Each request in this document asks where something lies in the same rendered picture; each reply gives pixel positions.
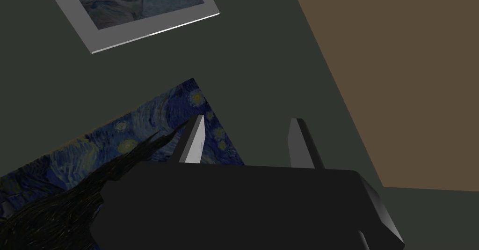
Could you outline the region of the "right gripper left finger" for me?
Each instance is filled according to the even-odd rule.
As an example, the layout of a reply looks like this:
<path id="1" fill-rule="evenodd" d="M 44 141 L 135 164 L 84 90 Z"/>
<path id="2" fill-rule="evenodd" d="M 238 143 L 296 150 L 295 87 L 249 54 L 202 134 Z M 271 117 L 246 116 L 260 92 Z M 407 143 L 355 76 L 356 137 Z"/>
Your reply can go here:
<path id="1" fill-rule="evenodd" d="M 200 163 L 205 142 L 204 115 L 192 115 L 171 156 L 173 163 Z"/>

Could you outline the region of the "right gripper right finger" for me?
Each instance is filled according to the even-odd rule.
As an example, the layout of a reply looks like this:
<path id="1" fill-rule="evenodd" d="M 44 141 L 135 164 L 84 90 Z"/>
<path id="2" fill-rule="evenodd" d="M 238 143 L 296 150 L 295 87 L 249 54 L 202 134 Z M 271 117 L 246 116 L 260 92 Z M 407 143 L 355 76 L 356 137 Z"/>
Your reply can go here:
<path id="1" fill-rule="evenodd" d="M 291 119 L 287 142 L 291 167 L 306 169 L 325 168 L 304 119 Z"/>

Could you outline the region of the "blue starry night painting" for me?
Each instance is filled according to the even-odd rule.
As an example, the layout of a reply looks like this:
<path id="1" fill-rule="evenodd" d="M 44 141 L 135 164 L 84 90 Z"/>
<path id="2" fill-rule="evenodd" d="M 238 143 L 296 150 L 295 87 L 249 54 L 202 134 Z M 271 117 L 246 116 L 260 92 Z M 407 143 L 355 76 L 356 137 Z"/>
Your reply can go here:
<path id="1" fill-rule="evenodd" d="M 0 177 L 0 250 L 100 250 L 100 190 L 142 159 L 167 161 L 187 119 L 204 116 L 202 163 L 243 165 L 194 79 Z"/>

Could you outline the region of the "grey framed portrait painting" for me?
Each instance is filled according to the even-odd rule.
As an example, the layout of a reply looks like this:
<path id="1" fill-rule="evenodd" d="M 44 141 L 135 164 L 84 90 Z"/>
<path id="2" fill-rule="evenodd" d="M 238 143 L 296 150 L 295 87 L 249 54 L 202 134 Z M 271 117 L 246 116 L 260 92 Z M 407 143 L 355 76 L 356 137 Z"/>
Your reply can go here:
<path id="1" fill-rule="evenodd" d="M 55 0 L 91 53 L 219 14 L 214 0 Z"/>

